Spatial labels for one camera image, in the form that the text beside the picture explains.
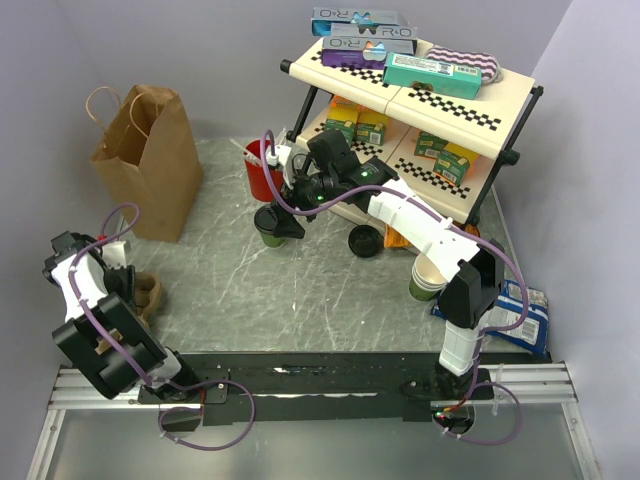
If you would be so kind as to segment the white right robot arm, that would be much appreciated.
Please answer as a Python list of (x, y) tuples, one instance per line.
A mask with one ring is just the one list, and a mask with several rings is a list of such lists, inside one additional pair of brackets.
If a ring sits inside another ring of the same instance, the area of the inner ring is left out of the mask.
[(313, 217), (339, 203), (362, 212), (398, 231), (426, 257), (445, 280), (438, 308), (446, 333), (437, 373), (438, 390), (459, 398), (472, 384), (470, 370), (481, 340), (479, 323), (502, 290), (506, 258), (496, 242), (485, 242), (457, 229), (438, 214), (378, 157), (361, 162), (337, 130), (311, 140), (308, 155), (316, 171), (294, 167), (290, 147), (278, 144), (271, 131), (260, 141), (263, 171), (279, 167), (284, 185), (273, 191), (277, 212), (286, 220)]

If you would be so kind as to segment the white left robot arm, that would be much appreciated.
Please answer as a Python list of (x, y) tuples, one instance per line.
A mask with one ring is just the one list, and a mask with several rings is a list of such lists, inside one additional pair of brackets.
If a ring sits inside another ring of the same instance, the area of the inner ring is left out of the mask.
[(140, 385), (161, 400), (187, 401), (198, 377), (181, 355), (152, 335), (149, 318), (163, 295), (159, 278), (127, 261), (125, 241), (65, 231), (51, 240), (43, 275), (64, 297), (56, 346), (105, 398)]

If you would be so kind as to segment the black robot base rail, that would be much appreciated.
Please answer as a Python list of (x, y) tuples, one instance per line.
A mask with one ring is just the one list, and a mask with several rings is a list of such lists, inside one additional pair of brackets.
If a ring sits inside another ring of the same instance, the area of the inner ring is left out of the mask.
[(207, 389), (203, 422), (399, 418), (430, 422), (468, 390), (445, 379), (435, 353), (187, 353)]

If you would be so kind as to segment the cardboard cup carrier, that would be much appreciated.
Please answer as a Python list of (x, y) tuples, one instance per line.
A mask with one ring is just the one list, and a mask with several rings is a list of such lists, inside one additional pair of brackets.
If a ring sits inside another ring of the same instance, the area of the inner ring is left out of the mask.
[(135, 276), (135, 308), (141, 320), (149, 325), (163, 298), (160, 278), (153, 273), (137, 272)]

